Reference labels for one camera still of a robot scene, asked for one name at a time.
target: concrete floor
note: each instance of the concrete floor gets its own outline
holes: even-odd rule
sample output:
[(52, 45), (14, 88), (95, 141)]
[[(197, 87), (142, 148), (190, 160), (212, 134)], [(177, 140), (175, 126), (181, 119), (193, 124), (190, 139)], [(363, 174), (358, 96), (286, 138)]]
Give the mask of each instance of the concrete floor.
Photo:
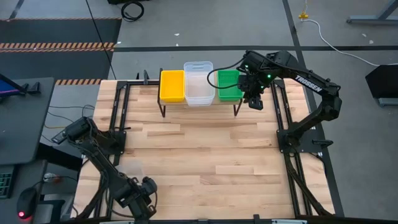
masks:
[[(2, 1), (0, 19), (8, 18), (17, 2)], [(289, 0), (300, 44), (324, 46), (316, 25), (301, 23), (298, 19), (303, 2)], [(333, 45), (397, 45), (397, 27), (345, 23), (352, 14), (377, 14), (387, 2), (309, 0), (308, 13), (321, 24), (324, 38)], [(117, 6), (109, 5), (106, 0), (89, 0), (89, 4), (95, 17), (120, 16)], [(146, 10), (141, 20), (123, 21), (118, 47), (293, 45), (282, 1), (151, 0), (143, 5)], [(25, 0), (17, 15), (36, 18), (89, 16), (81, 0)], [(157, 78), (160, 67), (182, 69), (184, 62), (198, 60), (210, 60), (215, 67), (222, 67), (235, 63), (243, 53), (237, 50), (115, 52), (112, 65), (118, 79), (135, 78), (143, 69), (151, 78)], [(350, 53), (373, 63), (398, 62), (396, 51)], [(326, 138), (335, 142), (330, 147), (330, 156), (345, 215), (398, 220), (398, 175), (395, 174), (398, 164), (394, 162), (398, 156), (395, 150), (398, 108), (380, 108), (372, 99), (364, 77), (374, 67), (332, 51), (304, 52), (303, 55), (309, 69), (342, 86), (341, 115), (335, 121), (324, 122), (323, 128)], [(52, 105), (95, 105), (97, 92), (97, 86), (56, 86)], [(70, 119), (81, 116), (81, 110), (51, 111)], [(47, 126), (63, 126), (68, 121), (49, 116), (46, 123)], [(43, 134), (50, 138), (57, 131), (45, 129)]]

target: orange striped tape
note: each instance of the orange striped tape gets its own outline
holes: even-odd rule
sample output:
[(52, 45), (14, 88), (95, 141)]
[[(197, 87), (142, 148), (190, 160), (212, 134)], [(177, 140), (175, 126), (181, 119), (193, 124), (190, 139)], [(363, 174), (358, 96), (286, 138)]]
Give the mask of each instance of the orange striped tape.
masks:
[(81, 52), (104, 48), (113, 51), (114, 43), (70, 42), (70, 43), (0, 43), (0, 52)]
[[(87, 20), (92, 19), (91, 17), (79, 17), (79, 18), (15, 18), (15, 19), (0, 19), (0, 21), (15, 21), (15, 20)], [(122, 19), (120, 17), (97, 17), (94, 19)]]
[(86, 78), (86, 79), (72, 79), (72, 80), (57, 80), (56, 85), (99, 85), (100, 78)]
[(113, 48), (113, 42), (67, 42), (67, 43), (0, 43), (0, 49), (103, 49)]
[[(11, 52), (92, 52), (101, 51), (104, 49), (18, 49), (18, 50), (0, 50), (0, 53), (11, 53)], [(114, 49), (106, 49), (107, 51), (113, 52)]]

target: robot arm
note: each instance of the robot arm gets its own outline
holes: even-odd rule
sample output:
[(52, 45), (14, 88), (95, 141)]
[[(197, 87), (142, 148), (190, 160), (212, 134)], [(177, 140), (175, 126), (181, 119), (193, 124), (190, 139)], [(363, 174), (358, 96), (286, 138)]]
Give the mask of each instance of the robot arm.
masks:
[(318, 108), (300, 122), (293, 122), (283, 133), (288, 146), (300, 145), (304, 132), (321, 121), (331, 121), (339, 116), (341, 99), (338, 97), (340, 86), (324, 79), (311, 70), (302, 68), (297, 59), (287, 51), (263, 56), (252, 50), (246, 51), (239, 67), (245, 75), (238, 78), (238, 88), (244, 92), (244, 102), (249, 107), (262, 109), (261, 93), (276, 78), (291, 78), (322, 96)]
[(148, 220), (156, 213), (151, 204), (150, 195), (155, 194), (157, 185), (149, 177), (144, 177), (141, 184), (136, 177), (129, 178), (126, 174), (119, 172), (105, 157), (104, 148), (120, 148), (124, 144), (116, 137), (113, 131), (103, 132), (98, 130), (92, 119), (82, 117), (70, 124), (62, 131), (62, 138), (56, 142), (60, 143), (67, 139), (68, 143), (75, 146), (82, 154), (104, 176), (106, 182), (101, 184), (96, 196), (92, 199), (84, 212), (76, 219), (88, 218), (98, 202), (98, 197), (108, 188), (109, 194), (122, 207), (128, 207), (136, 220)]

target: computer monitor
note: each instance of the computer monitor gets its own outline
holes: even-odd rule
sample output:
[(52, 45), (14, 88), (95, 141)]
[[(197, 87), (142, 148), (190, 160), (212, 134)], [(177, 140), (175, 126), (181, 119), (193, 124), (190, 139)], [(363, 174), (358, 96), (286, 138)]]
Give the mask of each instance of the computer monitor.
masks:
[(26, 90), (20, 85), (14, 83), (4, 75), (0, 74), (0, 98), (12, 95), (26, 93)]

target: green bin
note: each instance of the green bin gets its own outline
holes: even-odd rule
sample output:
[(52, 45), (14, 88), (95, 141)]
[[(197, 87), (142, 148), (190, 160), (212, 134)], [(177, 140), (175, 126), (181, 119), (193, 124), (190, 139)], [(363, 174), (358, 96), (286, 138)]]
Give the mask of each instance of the green bin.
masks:
[[(217, 73), (217, 85), (220, 87), (229, 86), (238, 83), (239, 71), (220, 70)], [(237, 86), (218, 90), (220, 101), (238, 101), (243, 97), (243, 92)]]

